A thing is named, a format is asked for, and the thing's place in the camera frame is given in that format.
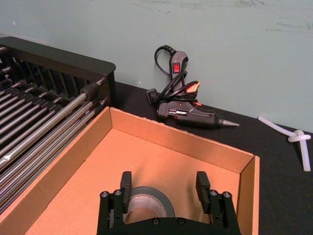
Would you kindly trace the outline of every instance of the red indicator light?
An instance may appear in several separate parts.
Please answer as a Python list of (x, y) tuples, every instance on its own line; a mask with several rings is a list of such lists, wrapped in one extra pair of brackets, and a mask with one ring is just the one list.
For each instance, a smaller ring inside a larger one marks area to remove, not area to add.
[(173, 64), (173, 73), (179, 73), (180, 72), (180, 65), (179, 63)]

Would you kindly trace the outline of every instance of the duct tape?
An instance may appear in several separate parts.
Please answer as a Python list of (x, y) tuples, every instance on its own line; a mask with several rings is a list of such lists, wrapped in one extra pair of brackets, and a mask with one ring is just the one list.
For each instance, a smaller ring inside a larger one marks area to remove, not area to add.
[[(123, 215), (124, 222), (127, 216), (138, 208), (150, 209), (158, 217), (175, 217), (171, 201), (161, 191), (152, 187), (132, 188), (127, 214)], [(110, 228), (113, 226), (113, 210), (110, 213)]]

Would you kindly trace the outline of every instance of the teal wall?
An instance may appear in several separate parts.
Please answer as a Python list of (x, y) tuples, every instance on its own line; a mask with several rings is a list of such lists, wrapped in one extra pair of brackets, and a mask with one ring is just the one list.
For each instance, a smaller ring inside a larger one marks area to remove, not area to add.
[(114, 62), (117, 81), (163, 89), (169, 44), (200, 102), (313, 132), (311, 0), (0, 1), (0, 32)]

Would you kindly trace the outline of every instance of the black tabletop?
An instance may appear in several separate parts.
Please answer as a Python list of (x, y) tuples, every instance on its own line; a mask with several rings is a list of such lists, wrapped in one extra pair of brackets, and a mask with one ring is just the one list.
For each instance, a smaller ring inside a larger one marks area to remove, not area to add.
[[(145, 89), (116, 83), (116, 93), (119, 109), (156, 120), (156, 110), (148, 105)], [(175, 123), (169, 125), (260, 157), (261, 235), (312, 235), (313, 173), (303, 171), (298, 144), (288, 142), (286, 136), (257, 119), (212, 109), (225, 119), (239, 123), (240, 127), (203, 130)], [(307, 144), (309, 154), (313, 156), (313, 140)]]

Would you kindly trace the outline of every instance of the open cardboard box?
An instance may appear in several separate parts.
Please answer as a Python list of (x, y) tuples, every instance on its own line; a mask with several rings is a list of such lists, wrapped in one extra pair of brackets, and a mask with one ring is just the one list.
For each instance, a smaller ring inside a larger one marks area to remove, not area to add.
[(99, 194), (118, 189), (123, 171), (132, 172), (133, 187), (167, 195), (177, 217), (206, 222), (196, 193), (199, 170), (212, 189), (232, 193), (242, 234), (257, 235), (258, 157), (106, 108), (0, 215), (0, 234), (96, 234)]

